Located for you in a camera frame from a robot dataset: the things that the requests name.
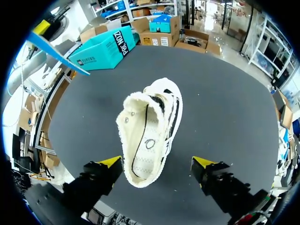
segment floor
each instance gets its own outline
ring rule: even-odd
[[[216,23],[211,16],[202,20],[195,20],[191,30],[204,32],[210,35],[209,41],[218,43],[221,47],[220,59],[240,68],[247,74],[257,79],[265,87],[270,85],[271,79],[253,64],[248,64],[248,60],[239,54],[242,43],[226,34],[226,28],[221,29],[221,25]]]

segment cable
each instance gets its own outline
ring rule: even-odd
[[[29,169],[27,169],[27,168],[21,166],[19,163],[15,162],[15,161],[10,161],[10,162],[19,165],[20,167],[22,167],[23,169],[29,171],[30,173],[35,173],[35,172],[33,172],[33,171],[31,171],[31,170],[29,170]]]
[[[50,118],[50,120],[52,120],[51,119],[51,116],[50,116],[50,113],[49,113],[49,106],[48,106],[48,104],[46,103],[46,101],[45,101],[45,96],[43,95],[43,100],[44,100],[44,103],[46,104],[46,107],[47,107],[47,111],[48,111],[48,115],[49,115],[49,118]]]
[[[22,53],[22,61],[23,61],[23,58],[24,58],[24,53],[25,53],[25,48],[26,48],[26,45],[24,46],[24,49],[23,49],[23,53]],[[20,109],[20,112],[22,111],[22,108],[23,108],[23,101],[24,101],[24,80],[23,80],[23,64],[24,64],[25,61],[23,61],[21,63],[21,87],[22,87],[22,103],[21,103],[21,109]],[[13,124],[13,125],[5,125],[5,124],[2,124],[3,127],[5,128],[10,128],[12,126],[14,126],[18,121],[19,121],[19,118],[20,116],[17,118],[16,122]]]

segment black mat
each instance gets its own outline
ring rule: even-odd
[[[122,155],[115,120],[123,100],[168,77],[183,98],[183,115],[164,170],[142,189],[124,175],[101,200],[144,225],[226,224],[211,197],[190,176],[192,156],[232,165],[254,194],[270,190],[278,154],[274,102],[268,90],[240,69],[207,54],[137,46],[113,70],[78,75],[59,102],[50,125],[53,149],[73,176],[87,162]]]

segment teal box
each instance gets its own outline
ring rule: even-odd
[[[92,37],[69,57],[84,70],[113,69],[135,47],[130,26]]]
[[[171,33],[171,26],[169,22],[150,22],[149,30],[150,32]]]

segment shoe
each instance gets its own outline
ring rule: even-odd
[[[143,92],[124,101],[117,117],[128,182],[144,188],[160,176],[182,117],[182,97],[177,85],[158,79]]]

